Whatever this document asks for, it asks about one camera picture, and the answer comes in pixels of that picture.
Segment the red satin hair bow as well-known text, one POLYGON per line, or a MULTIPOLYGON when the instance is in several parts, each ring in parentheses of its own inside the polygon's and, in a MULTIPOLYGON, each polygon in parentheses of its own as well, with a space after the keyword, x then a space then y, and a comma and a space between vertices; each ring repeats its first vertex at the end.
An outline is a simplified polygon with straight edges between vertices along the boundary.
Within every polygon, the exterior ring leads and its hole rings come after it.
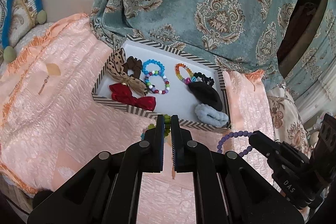
POLYGON ((127 85, 117 83, 109 85, 111 98, 114 101, 125 105, 135 106, 144 110, 154 111, 156 107, 156 99, 153 96, 135 97, 127 85))

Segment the leopard print hair bow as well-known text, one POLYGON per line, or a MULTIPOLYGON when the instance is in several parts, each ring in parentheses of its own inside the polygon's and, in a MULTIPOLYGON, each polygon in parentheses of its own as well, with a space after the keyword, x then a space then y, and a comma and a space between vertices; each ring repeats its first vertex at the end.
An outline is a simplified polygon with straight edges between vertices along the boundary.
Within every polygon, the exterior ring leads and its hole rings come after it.
POLYGON ((148 93, 146 84, 142 80, 132 77, 132 71, 128 71, 128 74, 123 71, 123 64, 126 61, 127 58, 125 50, 120 48, 112 53, 111 57, 107 61, 106 72, 112 79, 118 83, 127 85, 139 96, 146 96, 148 93))

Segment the striped white jewelry box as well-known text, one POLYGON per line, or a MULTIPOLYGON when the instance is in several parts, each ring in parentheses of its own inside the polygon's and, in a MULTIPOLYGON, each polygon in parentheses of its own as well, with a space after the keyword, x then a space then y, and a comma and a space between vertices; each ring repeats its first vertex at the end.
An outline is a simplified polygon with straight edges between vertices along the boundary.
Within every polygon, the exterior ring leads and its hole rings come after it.
POLYGON ((154 111, 143 110, 139 107, 126 105, 112 100, 110 86, 117 81, 112 79, 108 72, 108 65, 112 57, 108 57, 92 89, 92 98, 97 103, 115 108, 127 113, 141 117, 155 119, 159 114, 177 115, 182 126, 213 132, 224 132, 231 129, 231 122, 228 121, 222 127, 212 126, 202 123, 195 114, 195 108, 200 104, 187 85, 180 81, 175 74, 175 65, 182 63, 191 69, 192 72, 203 73, 214 80, 213 88, 220 96, 223 105, 223 112, 230 114, 226 85, 222 70, 219 66, 204 60, 200 57, 191 55, 184 51, 165 46, 159 42, 125 36, 113 53, 124 49, 126 57, 136 57, 142 62, 149 59, 163 64, 164 74, 169 82, 169 90, 166 94, 155 94, 156 106, 154 111))

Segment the floral cream bedsheet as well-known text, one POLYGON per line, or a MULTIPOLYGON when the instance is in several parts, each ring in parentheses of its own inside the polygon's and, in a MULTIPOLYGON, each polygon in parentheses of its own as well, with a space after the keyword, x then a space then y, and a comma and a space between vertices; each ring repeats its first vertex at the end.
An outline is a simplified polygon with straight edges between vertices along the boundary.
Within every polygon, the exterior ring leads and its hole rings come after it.
POLYGON ((288 143, 310 157, 313 146, 307 140, 308 132, 304 129, 300 114, 286 84, 278 84, 266 95, 273 123, 274 138, 279 142, 288 143))

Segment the light blue fluffy scrunchie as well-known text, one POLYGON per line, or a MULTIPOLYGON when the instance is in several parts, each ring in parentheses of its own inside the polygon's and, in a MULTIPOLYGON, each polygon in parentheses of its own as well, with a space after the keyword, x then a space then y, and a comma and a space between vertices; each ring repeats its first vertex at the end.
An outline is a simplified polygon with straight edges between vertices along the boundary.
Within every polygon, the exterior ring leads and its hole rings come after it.
POLYGON ((226 113, 217 111, 203 103, 195 107, 195 114, 202 123, 215 127, 223 127, 228 122, 228 115, 226 113))

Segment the pink quilted bedspread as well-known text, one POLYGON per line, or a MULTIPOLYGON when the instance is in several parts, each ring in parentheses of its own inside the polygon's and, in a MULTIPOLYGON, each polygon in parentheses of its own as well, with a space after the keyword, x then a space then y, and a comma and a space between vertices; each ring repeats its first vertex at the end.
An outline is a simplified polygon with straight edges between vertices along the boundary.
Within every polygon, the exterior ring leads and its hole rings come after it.
MULTIPOLYGON (((55 191, 101 151, 123 151, 155 120, 94 102, 92 88, 112 49, 96 39, 88 15, 37 26, 24 39, 1 72, 1 172, 35 194, 55 191)), ((274 139, 261 80, 223 76, 236 97, 232 131, 274 139)), ((192 174, 173 175, 170 140, 164 153, 163 172, 143 175, 137 223, 196 223, 192 174)))

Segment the black velvet hair clip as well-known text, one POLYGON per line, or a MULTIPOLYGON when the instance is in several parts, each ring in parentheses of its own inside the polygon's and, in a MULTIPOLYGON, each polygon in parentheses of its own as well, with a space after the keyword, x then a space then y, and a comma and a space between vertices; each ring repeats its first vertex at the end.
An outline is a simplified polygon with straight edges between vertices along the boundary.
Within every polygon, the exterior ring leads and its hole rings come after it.
POLYGON ((223 110, 223 104, 218 92, 210 85, 203 82, 189 83, 188 89, 203 104, 209 105, 217 111, 223 110))

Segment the black scrunchie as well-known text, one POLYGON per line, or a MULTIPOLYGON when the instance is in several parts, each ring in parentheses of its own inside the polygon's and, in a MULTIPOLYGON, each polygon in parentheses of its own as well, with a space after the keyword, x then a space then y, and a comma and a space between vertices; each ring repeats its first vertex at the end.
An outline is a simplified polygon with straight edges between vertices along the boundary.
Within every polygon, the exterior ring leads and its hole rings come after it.
POLYGON ((201 81, 209 86, 213 86, 215 81, 211 77, 207 77, 205 74, 201 72, 194 73, 193 77, 197 79, 201 79, 201 81))

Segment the teal damask blanket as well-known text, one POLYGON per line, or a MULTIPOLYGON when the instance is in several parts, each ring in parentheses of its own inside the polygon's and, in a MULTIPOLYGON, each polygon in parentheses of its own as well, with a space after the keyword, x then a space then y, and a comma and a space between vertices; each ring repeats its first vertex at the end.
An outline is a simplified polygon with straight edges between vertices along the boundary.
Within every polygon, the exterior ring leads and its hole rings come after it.
POLYGON ((111 47, 132 35, 201 57, 224 71, 283 81, 277 51, 298 0, 95 0, 90 25, 111 47))

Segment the ornate cream pillow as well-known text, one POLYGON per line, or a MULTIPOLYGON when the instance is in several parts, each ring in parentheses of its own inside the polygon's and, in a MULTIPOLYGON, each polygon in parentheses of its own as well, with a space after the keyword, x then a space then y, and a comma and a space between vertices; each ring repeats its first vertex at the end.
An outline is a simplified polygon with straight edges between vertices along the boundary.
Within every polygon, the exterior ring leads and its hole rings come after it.
POLYGON ((37 14, 35 0, 13 0, 8 32, 11 47, 15 47, 20 38, 35 26, 37 14))

